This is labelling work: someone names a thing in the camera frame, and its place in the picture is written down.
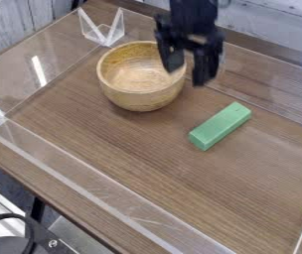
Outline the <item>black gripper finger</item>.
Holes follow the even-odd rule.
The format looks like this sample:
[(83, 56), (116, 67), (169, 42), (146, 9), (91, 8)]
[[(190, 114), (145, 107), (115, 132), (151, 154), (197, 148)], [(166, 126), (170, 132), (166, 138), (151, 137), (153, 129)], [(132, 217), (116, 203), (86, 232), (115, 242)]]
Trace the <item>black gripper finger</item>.
[(185, 64), (185, 52), (178, 43), (166, 36), (157, 35), (158, 50), (163, 67), (167, 72), (174, 72)]
[(193, 69), (194, 86), (203, 86), (209, 81), (211, 81), (217, 77), (222, 54), (224, 51), (221, 49), (194, 50), (194, 69)]

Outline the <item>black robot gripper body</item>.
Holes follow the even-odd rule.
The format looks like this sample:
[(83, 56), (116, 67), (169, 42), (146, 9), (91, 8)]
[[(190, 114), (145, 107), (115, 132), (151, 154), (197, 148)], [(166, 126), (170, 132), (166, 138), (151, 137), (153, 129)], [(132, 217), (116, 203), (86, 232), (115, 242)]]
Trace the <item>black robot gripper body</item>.
[(220, 0), (170, 0), (170, 12), (154, 17), (161, 55), (183, 50), (220, 55), (225, 36), (217, 27)]

